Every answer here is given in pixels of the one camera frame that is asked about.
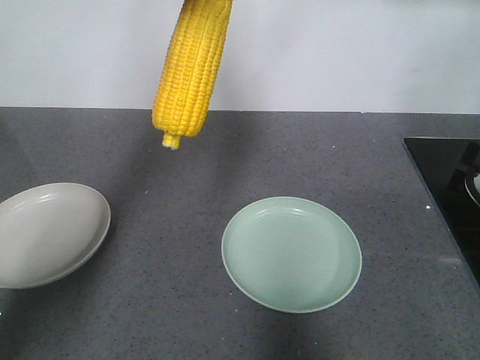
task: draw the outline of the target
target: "black stove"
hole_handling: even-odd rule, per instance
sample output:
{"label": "black stove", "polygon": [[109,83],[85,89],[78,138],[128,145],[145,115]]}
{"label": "black stove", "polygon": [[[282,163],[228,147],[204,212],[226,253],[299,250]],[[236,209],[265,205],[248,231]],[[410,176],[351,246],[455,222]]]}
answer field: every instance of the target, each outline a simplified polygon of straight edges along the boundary
{"label": "black stove", "polygon": [[480,139],[412,137],[405,143],[480,286],[480,205],[466,185],[480,170]]}

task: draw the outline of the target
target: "speckled countertop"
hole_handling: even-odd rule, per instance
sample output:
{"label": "speckled countertop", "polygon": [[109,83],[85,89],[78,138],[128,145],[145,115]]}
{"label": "speckled countertop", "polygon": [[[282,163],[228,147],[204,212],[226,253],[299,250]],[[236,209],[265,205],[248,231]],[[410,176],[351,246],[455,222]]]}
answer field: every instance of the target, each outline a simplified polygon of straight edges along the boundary
{"label": "speckled countertop", "polygon": [[[79,182],[112,209],[82,268],[0,289],[0,359],[476,359],[479,288],[407,136],[480,138],[480,116],[211,112],[170,151],[149,111],[0,109],[0,201]],[[357,235],[361,277],[334,307],[278,313],[225,272],[227,221],[277,195]]]}

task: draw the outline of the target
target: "yellow corn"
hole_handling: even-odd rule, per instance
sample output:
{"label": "yellow corn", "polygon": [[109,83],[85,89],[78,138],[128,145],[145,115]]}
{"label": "yellow corn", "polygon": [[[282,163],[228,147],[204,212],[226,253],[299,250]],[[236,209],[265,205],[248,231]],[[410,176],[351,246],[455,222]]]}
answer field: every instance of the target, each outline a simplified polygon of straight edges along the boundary
{"label": "yellow corn", "polygon": [[163,146],[202,130],[212,96],[233,0],[184,0],[152,111]]}

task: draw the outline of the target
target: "plate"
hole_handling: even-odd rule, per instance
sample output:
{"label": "plate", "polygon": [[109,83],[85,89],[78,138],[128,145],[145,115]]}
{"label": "plate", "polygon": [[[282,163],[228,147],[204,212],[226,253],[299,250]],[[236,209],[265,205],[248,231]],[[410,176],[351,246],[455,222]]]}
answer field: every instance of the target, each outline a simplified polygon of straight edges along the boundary
{"label": "plate", "polygon": [[465,175],[465,187],[472,200],[480,206],[480,175],[473,171],[468,172]]}
{"label": "plate", "polygon": [[359,242],[348,225],[325,206],[288,196],[240,210],[226,226],[221,251],[243,293],[287,313],[337,304],[362,270]]}
{"label": "plate", "polygon": [[95,189],[46,184],[0,203],[0,287],[37,287],[78,269],[101,245],[110,207]]}

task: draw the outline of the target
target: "plate rim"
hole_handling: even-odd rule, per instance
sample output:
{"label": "plate rim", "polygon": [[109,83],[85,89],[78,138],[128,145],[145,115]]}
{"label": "plate rim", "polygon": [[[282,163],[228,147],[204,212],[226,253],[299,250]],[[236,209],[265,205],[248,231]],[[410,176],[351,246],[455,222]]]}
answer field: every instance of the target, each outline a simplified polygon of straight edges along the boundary
{"label": "plate rim", "polygon": [[106,219],[105,224],[103,226],[102,232],[98,236],[98,239],[96,241],[95,246],[90,251],[88,251],[83,257],[81,257],[79,259],[79,261],[75,262],[72,266],[66,268],[64,271],[61,271],[58,274],[55,274],[51,277],[48,277],[45,280],[39,281],[37,283],[34,283],[32,285],[28,285],[28,286],[5,286],[4,284],[0,283],[0,289],[9,289],[9,290],[31,289],[31,288],[34,288],[34,287],[41,287],[43,285],[51,284],[54,281],[60,280],[61,278],[64,278],[64,277],[68,276],[69,274],[71,274],[72,272],[74,272],[75,270],[80,268],[87,261],[89,261],[90,258],[97,252],[98,248],[103,244],[104,239],[107,237],[107,233],[108,233],[108,230],[110,228],[110,223],[111,223],[111,220],[112,220],[112,212],[111,212],[110,204],[108,203],[107,199],[105,198],[105,196],[100,191],[98,191],[97,189],[95,189],[91,186],[85,185],[85,184],[80,184],[80,183],[76,183],[76,182],[53,182],[53,183],[49,183],[49,184],[42,184],[42,185],[30,187],[29,189],[20,191],[19,193],[16,193],[13,196],[10,196],[7,199],[3,200],[2,202],[0,202],[0,207],[2,207],[2,205],[4,205],[5,203],[8,203],[10,201],[14,201],[15,198],[20,197],[22,195],[25,195],[26,193],[28,193],[30,191],[39,190],[41,188],[57,187],[59,185],[67,185],[67,186],[71,186],[71,187],[74,187],[74,188],[87,189],[87,190],[91,191],[92,193],[96,194],[97,196],[99,196],[101,201],[104,202],[104,204],[106,205],[107,219]]}
{"label": "plate rim", "polygon": [[[339,296],[334,301],[331,301],[328,304],[325,304],[323,306],[311,307],[311,308],[300,309],[300,310],[292,310],[292,309],[275,307],[271,304],[268,304],[268,303],[256,298],[254,295],[250,294],[242,285],[240,285],[240,283],[233,276],[233,274],[230,271],[230,268],[227,264],[227,260],[226,260],[226,257],[225,257],[225,245],[224,245],[225,244],[225,238],[227,236],[228,229],[232,226],[232,223],[235,221],[235,219],[242,212],[246,211],[251,206],[258,205],[259,203],[264,203],[264,202],[267,202],[267,201],[285,200],[285,199],[299,200],[301,202],[310,203],[312,205],[320,207],[321,209],[326,210],[327,212],[331,213],[332,215],[334,215],[335,218],[337,218],[346,227],[346,229],[349,231],[350,235],[352,236],[352,239],[354,240],[354,243],[356,244],[356,249],[358,250],[358,271],[355,275],[355,278],[354,278],[353,282],[350,284],[348,289],[341,296]],[[345,299],[352,292],[353,288],[359,282],[360,274],[362,273],[362,268],[363,268],[363,259],[362,259],[363,256],[362,256],[362,249],[360,248],[359,240],[357,239],[355,233],[352,231],[352,229],[347,224],[347,222],[344,219],[342,219],[338,214],[333,212],[330,208],[327,208],[326,206],[324,206],[322,204],[319,204],[318,202],[314,202],[312,200],[303,199],[301,197],[296,197],[296,196],[270,196],[270,197],[266,197],[266,198],[263,198],[263,199],[258,199],[254,202],[251,202],[251,203],[247,204],[246,206],[244,206],[243,208],[241,208],[240,210],[238,210],[232,216],[232,218],[229,220],[228,224],[225,226],[225,229],[224,229],[223,235],[222,235],[220,250],[221,250],[221,256],[222,256],[222,261],[223,261],[223,267],[226,269],[226,273],[229,275],[230,280],[233,281],[233,283],[237,286],[237,288],[239,288],[248,298],[254,300],[256,303],[258,303],[260,305],[263,305],[266,308],[269,308],[269,309],[272,309],[272,310],[275,310],[275,311],[280,311],[282,313],[287,313],[287,314],[309,314],[309,313],[313,313],[313,312],[316,312],[316,311],[325,310],[327,308],[332,307],[333,305],[336,305],[338,302],[341,302],[343,299]]]}

